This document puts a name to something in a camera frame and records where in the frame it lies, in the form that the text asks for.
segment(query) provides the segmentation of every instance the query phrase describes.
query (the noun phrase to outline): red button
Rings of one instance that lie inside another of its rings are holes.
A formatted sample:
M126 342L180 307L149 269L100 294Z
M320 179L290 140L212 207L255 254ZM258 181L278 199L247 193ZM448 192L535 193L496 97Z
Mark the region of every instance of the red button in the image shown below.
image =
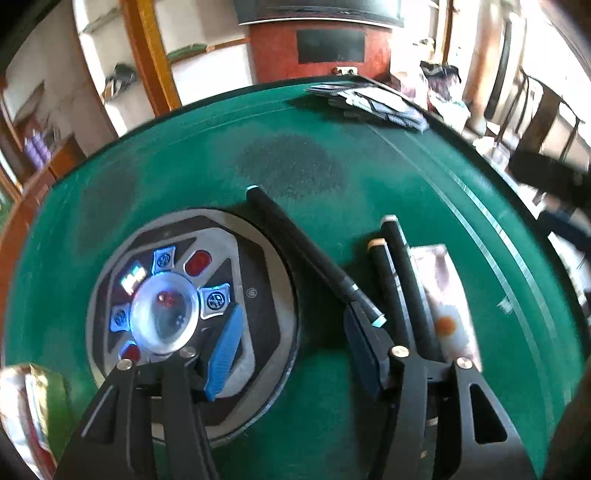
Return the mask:
M133 363L139 362L141 352L135 343L128 343L125 349L121 352L121 358L128 358Z
M185 263L185 272L192 277L197 277L212 262L212 256L205 250L197 250L189 261Z

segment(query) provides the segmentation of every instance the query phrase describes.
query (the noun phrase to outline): orange dot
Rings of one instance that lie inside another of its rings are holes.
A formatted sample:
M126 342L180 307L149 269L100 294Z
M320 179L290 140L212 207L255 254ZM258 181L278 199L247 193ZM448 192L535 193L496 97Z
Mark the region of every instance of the orange dot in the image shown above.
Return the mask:
M439 317L435 322L435 331L439 336L450 336L456 328L457 323L450 316Z

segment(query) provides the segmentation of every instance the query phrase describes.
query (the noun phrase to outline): circular logo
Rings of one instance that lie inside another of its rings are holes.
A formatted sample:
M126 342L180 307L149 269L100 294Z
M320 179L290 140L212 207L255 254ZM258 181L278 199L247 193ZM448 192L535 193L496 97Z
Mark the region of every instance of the circular logo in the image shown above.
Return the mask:
M124 310L117 310L117 312L115 313L115 323L119 326L125 323L126 318L127 315L125 314Z
M212 310L221 309L225 303L226 297L218 291L210 293L207 297L207 306Z
M160 268L166 267L166 265L168 265L169 263L170 254L162 254L158 257L158 260L156 260L156 265L158 265Z

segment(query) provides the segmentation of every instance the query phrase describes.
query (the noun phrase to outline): green table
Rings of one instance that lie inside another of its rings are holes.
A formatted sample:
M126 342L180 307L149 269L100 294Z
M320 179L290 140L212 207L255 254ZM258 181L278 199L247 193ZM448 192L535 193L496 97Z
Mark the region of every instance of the green table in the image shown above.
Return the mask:
M305 93L310 82L194 104L126 135L57 184L15 273L6 364L31 361L64 375L79 417L96 392L85 318L104 262L134 230L175 210L212 206L256 221L244 204L245 187L256 183L370 295L365 247L384 215L399 217L411 245L447 245L485 378L540 471L587 352L558 256L517 195L455 133L436 121L421 135L347 120ZM218 468L226 479L364 478L384 412L355 378L342 304L291 263L307 286L298 292L300 353L270 411L215 450Z

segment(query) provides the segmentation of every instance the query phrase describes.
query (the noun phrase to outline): purple object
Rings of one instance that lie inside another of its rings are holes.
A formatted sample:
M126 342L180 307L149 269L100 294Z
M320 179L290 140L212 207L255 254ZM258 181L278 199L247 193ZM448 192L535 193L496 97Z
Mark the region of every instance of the purple object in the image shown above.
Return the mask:
M47 148L47 145L45 145L45 142L38 131L33 130L31 140L33 141L33 145L35 145L39 156L43 159L43 163L47 163L51 160L51 152L49 151L49 148Z
M39 152L35 148L33 142L28 138L25 139L25 153L31 159L37 170L41 170L43 168L45 163L41 158L41 155L39 155Z

